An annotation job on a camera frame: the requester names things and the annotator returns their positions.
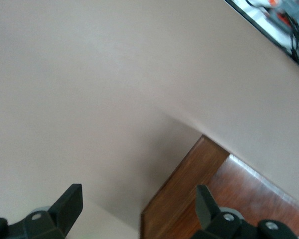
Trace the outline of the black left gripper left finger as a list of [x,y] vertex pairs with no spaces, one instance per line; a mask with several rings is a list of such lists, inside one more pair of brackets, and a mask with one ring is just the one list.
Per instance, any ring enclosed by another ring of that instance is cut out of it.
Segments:
[[0,239],[64,239],[83,210],[81,184],[72,184],[48,209],[9,225],[0,218]]

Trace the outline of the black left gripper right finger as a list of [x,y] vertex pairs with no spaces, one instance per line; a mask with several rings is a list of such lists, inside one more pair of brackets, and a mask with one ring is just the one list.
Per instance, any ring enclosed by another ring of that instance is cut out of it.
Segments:
[[284,223],[260,220],[256,226],[231,208],[219,207],[206,185],[196,187],[195,210],[201,224],[193,239],[297,239]]

